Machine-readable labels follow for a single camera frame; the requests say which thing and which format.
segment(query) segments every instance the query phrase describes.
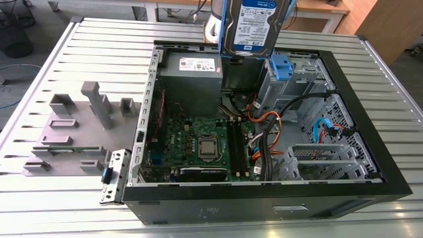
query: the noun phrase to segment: floor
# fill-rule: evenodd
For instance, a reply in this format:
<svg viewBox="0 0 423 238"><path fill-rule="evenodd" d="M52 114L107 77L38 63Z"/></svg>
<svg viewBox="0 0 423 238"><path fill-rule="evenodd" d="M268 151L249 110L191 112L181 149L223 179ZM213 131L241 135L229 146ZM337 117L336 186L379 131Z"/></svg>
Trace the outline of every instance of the floor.
<svg viewBox="0 0 423 238"><path fill-rule="evenodd" d="M124 19L133 20L133 13L131 7L127 6L108 6L93 4L72 4L61 2L58 4L61 9L58 12L52 12L45 2L33 1L30 7L37 24L25 29L28 37L33 43L33 53L20 59L9 59L0 52L0 68L9 64L34 64L41 66L60 35L68 25L72 16L85 16L95 18ZM159 20L167 22L179 22L185 20L189 10L172 12L175 17L167 17L164 9L159 10ZM199 13L197 24L207 21L208 12ZM423 107L423 60L409 57L409 53L404 52L391 66L392 72L397 76L401 84L407 88L411 96L416 100L420 107ZM0 87L0 107L9 105L20 100L30 82L36 76L30 67L10 67L1 70L1 76L8 79L9 83L5 87ZM4 127L9 116L13 113L14 106L0 109L0 129Z"/></svg>

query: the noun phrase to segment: slotted metal worktable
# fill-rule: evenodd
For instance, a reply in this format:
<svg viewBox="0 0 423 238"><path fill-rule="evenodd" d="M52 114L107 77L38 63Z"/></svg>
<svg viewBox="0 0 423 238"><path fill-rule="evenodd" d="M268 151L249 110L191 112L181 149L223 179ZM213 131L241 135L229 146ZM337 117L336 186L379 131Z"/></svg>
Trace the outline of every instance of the slotted metal worktable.
<svg viewBox="0 0 423 238"><path fill-rule="evenodd" d="M74 100L95 80L109 101L141 101L153 40L203 41L203 27L85 18L70 23L0 134L0 234L84 237L420 237L421 111L372 47L355 36L283 31L277 47L332 51L413 195L336 219L144 226L125 206L101 207L100 177L24 177L21 166L50 113L54 93Z"/></svg>

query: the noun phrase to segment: cpu socket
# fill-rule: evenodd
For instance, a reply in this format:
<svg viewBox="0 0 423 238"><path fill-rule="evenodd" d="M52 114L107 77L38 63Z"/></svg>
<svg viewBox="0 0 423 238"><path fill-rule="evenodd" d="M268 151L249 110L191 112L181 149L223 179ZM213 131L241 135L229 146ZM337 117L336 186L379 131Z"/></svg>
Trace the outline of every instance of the cpu socket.
<svg viewBox="0 0 423 238"><path fill-rule="evenodd" d="M217 137L212 135L199 136L199 159L212 162L219 158Z"/></svg>

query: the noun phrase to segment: ram slot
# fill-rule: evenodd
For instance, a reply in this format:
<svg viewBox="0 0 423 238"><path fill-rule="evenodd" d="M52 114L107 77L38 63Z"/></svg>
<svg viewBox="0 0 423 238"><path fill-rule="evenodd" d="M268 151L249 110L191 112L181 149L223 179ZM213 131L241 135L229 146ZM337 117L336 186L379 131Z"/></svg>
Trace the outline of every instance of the ram slot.
<svg viewBox="0 0 423 238"><path fill-rule="evenodd" d="M237 149L236 149L236 135L235 135L235 121L227 123L227 142L229 148L229 161L231 161L231 174L239 176L239 162L237 162Z"/></svg>
<svg viewBox="0 0 423 238"><path fill-rule="evenodd" d="M244 149L244 135L240 128L240 121L233 123L235 132L235 148L236 148L236 160L239 164L239 171L241 176L248 176L247 161L245 161L245 149Z"/></svg>

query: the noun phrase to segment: green circuit board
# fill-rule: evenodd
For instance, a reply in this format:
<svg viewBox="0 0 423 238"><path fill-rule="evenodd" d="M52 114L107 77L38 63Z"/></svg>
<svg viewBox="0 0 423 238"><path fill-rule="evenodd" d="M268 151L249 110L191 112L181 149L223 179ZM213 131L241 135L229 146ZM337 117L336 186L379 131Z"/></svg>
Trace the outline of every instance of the green circuit board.
<svg viewBox="0 0 423 238"><path fill-rule="evenodd" d="M164 149L161 153L151 152L151 159L161 160L163 167L219 167L228 170L227 181L251 181L255 176L251 173L247 141L248 134L252 133L252 124L241 122L240 128L243 133L243 144L245 148L245 164L249 171L247 176L237 176L231 173L231 158L228 132L228 120L225 119L169 119L164 136ZM205 144L213 144L211 147L204 147ZM168 182L168 176L160 174L153 175L156 182Z"/></svg>

